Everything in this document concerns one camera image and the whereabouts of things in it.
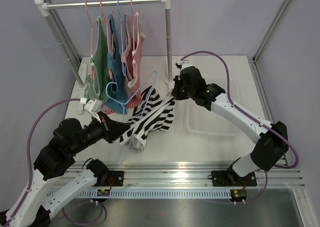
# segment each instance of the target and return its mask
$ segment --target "blue tank top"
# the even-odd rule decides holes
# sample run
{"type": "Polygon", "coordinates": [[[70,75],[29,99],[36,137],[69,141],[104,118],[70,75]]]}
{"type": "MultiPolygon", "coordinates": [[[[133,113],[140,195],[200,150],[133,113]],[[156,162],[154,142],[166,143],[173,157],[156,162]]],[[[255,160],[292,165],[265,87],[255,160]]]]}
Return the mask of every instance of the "blue tank top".
{"type": "MultiPolygon", "coordinates": [[[[122,73],[122,63],[121,63],[121,56],[119,52],[119,42],[117,38],[116,33],[116,27],[115,27],[115,20],[114,16],[112,14],[109,14],[108,16],[110,18],[109,21],[109,27],[110,27],[110,36],[109,38],[112,41],[112,35],[113,35],[113,53],[107,54],[107,66],[112,71],[112,79],[110,79],[110,76],[108,75],[108,83],[109,82],[116,82],[116,84],[110,84],[109,86],[109,96],[113,99],[119,101],[120,103],[126,103],[127,97],[125,94],[125,80],[124,75],[122,73]]],[[[105,105],[108,106],[111,110],[113,110],[116,113],[123,114],[123,111],[125,114],[127,114],[127,108],[126,106],[120,103],[115,102],[113,99],[108,99],[105,102],[105,105]]]]}

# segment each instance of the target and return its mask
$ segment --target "white rack post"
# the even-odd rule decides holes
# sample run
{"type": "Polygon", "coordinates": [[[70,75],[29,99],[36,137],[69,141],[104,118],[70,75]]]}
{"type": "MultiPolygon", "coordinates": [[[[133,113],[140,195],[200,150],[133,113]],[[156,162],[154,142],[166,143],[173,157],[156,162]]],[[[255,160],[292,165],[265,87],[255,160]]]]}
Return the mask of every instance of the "white rack post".
{"type": "MultiPolygon", "coordinates": [[[[58,45],[60,46],[61,51],[63,52],[65,59],[68,61],[71,70],[75,76],[76,81],[78,82],[78,88],[79,90],[85,90],[87,88],[87,85],[85,83],[85,80],[82,80],[80,77],[77,69],[78,67],[74,65],[72,62],[70,55],[68,53],[68,50],[66,49],[60,35],[59,31],[55,27],[54,23],[52,22],[50,18],[50,12],[49,10],[55,10],[55,9],[67,9],[67,8],[85,8],[87,7],[99,7],[100,2],[87,2],[86,4],[84,2],[82,3],[59,3],[59,4],[53,4],[53,3],[44,3],[44,0],[34,0],[34,3],[39,8],[42,16],[45,18],[48,26],[51,29],[51,32],[57,41],[58,45]]],[[[149,4],[149,3],[163,3],[165,8],[165,29],[166,29],[166,52],[167,52],[167,84],[173,83],[173,74],[172,74],[172,52],[171,52],[171,19],[170,19],[170,9],[171,9],[171,0],[120,0],[120,1],[102,1],[102,6],[116,6],[116,5],[130,5],[130,4],[149,4]]]]}

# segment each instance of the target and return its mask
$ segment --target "white bracket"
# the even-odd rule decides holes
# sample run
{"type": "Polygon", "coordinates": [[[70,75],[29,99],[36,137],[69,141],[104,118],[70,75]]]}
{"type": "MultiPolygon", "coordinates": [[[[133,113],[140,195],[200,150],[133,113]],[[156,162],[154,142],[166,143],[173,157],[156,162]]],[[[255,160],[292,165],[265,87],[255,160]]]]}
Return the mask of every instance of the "white bracket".
{"type": "Polygon", "coordinates": [[[97,183],[97,178],[94,175],[91,170],[85,169],[78,177],[63,188],[45,198],[42,207],[44,207],[46,211],[50,210],[49,215],[51,220],[79,193],[97,183]]]}
{"type": "Polygon", "coordinates": [[[38,9],[43,17],[49,16],[49,10],[46,9],[47,3],[45,3],[44,0],[34,0],[34,3],[38,7],[38,9]]]}
{"type": "Polygon", "coordinates": [[[84,109],[94,118],[96,118],[100,123],[101,119],[97,112],[100,110],[102,101],[99,99],[92,100],[90,99],[88,102],[86,98],[81,98],[80,103],[82,103],[84,106],[84,109]]]}
{"type": "Polygon", "coordinates": [[[181,66],[180,71],[182,71],[183,69],[190,67],[190,66],[194,66],[189,60],[185,59],[183,61],[179,61],[179,63],[177,63],[178,65],[181,66]]]}

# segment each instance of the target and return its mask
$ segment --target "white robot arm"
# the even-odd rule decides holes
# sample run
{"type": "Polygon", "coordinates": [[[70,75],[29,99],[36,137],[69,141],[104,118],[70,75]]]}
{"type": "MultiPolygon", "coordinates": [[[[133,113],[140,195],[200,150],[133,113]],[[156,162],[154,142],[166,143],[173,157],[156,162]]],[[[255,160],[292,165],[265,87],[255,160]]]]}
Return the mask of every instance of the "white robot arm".
{"type": "Polygon", "coordinates": [[[226,91],[215,83],[207,84],[200,71],[185,60],[176,64],[180,75],[174,78],[172,95],[176,100],[193,99],[199,106],[205,107],[233,123],[243,131],[255,144],[251,153],[237,159],[227,170],[232,183],[257,170],[269,171],[274,164],[288,151],[289,147],[276,135],[268,130],[272,129],[285,139],[288,139],[287,127],[278,121],[273,124],[268,120],[251,113],[246,108],[230,99],[226,91]],[[245,111],[254,119],[241,113],[245,111]]]}
{"type": "Polygon", "coordinates": [[[102,185],[108,177],[108,168],[100,160],[92,160],[87,169],[78,177],[47,196],[54,184],[75,163],[74,156],[104,139],[113,143],[130,126],[117,122],[96,110],[100,109],[99,100],[89,100],[84,109],[92,115],[88,126],[82,127],[79,120],[63,120],[53,132],[53,138],[35,160],[30,188],[22,192],[14,206],[0,213],[0,224],[11,227],[44,227],[50,220],[81,191],[95,184],[102,185]]]}

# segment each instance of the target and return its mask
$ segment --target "clear plastic bin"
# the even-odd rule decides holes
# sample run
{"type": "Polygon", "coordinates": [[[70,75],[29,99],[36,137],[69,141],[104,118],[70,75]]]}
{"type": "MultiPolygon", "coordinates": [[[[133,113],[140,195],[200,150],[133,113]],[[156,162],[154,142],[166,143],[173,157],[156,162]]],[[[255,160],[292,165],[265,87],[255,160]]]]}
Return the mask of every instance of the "clear plastic bin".
{"type": "MultiPolygon", "coordinates": [[[[215,83],[227,91],[226,78],[203,76],[207,84],[215,83]]],[[[232,98],[241,102],[241,93],[237,81],[230,79],[232,98]]],[[[188,131],[201,135],[237,136],[240,130],[222,116],[198,106],[192,99],[187,100],[186,128],[188,131]]]]}

